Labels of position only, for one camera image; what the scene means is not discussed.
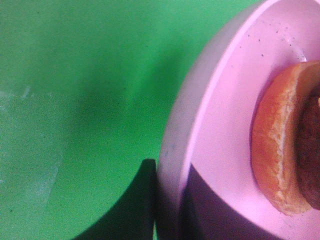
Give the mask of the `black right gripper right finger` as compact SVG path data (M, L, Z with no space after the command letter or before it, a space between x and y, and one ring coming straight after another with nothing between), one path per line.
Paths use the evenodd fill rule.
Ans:
M180 212L181 240L276 240L225 203L191 166Z

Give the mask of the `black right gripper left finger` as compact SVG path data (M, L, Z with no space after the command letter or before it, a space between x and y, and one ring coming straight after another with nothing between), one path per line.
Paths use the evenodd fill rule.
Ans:
M152 240L156 214L156 161L144 159L118 201L75 240Z

